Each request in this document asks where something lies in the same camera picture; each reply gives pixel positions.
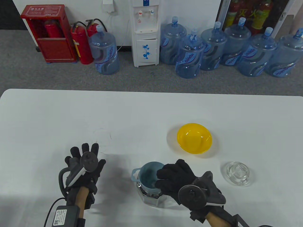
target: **blue cup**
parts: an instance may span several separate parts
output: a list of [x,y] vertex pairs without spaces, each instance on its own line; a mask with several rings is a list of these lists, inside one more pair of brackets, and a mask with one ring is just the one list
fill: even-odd
[[[150,194],[159,194],[161,190],[155,187],[157,180],[157,171],[162,169],[164,164],[160,162],[148,162],[141,168],[133,169],[131,180],[134,182],[140,182],[141,187]],[[138,179],[134,177],[136,171],[140,170]]]

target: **white water dispenser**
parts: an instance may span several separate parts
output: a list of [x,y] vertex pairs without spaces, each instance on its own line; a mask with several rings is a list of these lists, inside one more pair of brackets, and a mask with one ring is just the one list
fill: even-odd
[[158,65],[160,0],[129,0],[134,65]]

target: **fire extinguisher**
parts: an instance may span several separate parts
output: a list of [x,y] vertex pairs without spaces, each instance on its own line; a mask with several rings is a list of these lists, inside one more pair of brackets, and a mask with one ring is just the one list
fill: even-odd
[[99,24],[95,23],[95,20],[100,21],[100,23],[104,27],[104,30],[107,32],[107,29],[106,29],[105,25],[98,18],[93,19],[93,20],[92,19],[86,20],[86,22],[88,23],[87,27],[86,27],[86,30],[87,30],[87,34],[88,34],[89,37],[91,37],[93,34],[97,33],[96,26],[99,25]]
[[92,57],[91,49],[87,40],[85,27],[86,26],[84,23],[77,21],[71,26],[71,34],[81,63],[88,65],[91,64],[94,59]]
[[229,9],[225,18],[224,28],[230,27],[235,20],[235,17],[238,13],[240,8],[240,1],[239,0],[232,0],[229,5]]
[[60,28],[60,25],[57,21],[47,20],[44,23],[44,27],[50,38],[64,38],[62,29]]
[[261,32],[263,28],[263,24],[265,20],[268,18],[269,13],[273,7],[273,3],[271,0],[264,0],[261,4],[259,9],[256,12],[256,16],[252,21],[251,25],[251,34],[255,35]]

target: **large plastic water bottle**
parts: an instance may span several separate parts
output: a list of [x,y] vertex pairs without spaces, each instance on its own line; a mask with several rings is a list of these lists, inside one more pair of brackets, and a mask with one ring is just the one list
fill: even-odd
[[225,29],[227,42],[221,59],[221,64],[225,66],[234,66],[238,63],[246,43],[251,36],[251,32],[244,26],[246,19],[241,17],[237,25],[232,25]]
[[226,34],[220,29],[221,22],[215,22],[214,28],[202,32],[201,38],[206,43],[201,63],[201,69],[210,71],[218,68],[224,45],[227,41]]
[[97,25],[96,29],[97,33],[89,38],[96,69],[104,75],[114,74],[120,69],[116,39],[112,34],[105,32],[101,25]]
[[295,64],[303,56],[303,28],[293,35],[282,36],[274,56],[269,60],[265,71],[274,77],[290,74]]
[[197,29],[193,29],[190,35],[180,41],[176,74],[183,78],[193,78],[198,75],[204,49],[204,42],[197,36]]
[[256,77],[264,71],[277,48],[277,43],[270,36],[272,30],[271,27],[267,27],[264,34],[257,34],[251,38],[247,50],[239,60],[240,73],[248,77]]
[[178,17],[173,17],[171,24],[166,25],[162,31],[160,52],[162,62],[176,64],[179,42],[186,34],[186,28],[178,24]]

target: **white table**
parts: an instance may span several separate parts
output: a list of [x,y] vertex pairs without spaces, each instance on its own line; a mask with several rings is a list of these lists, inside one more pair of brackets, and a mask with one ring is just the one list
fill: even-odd
[[[201,227],[172,201],[166,209],[143,204],[130,181],[133,168],[179,158],[197,176],[211,170],[225,209],[251,227],[302,226],[302,114],[302,97],[7,90],[0,99],[0,226],[43,226],[62,196],[64,158],[85,142],[98,142],[107,161],[86,227]],[[178,127],[190,122],[212,133],[204,155],[176,144]],[[245,163],[253,184],[225,181],[220,168],[230,161]]]

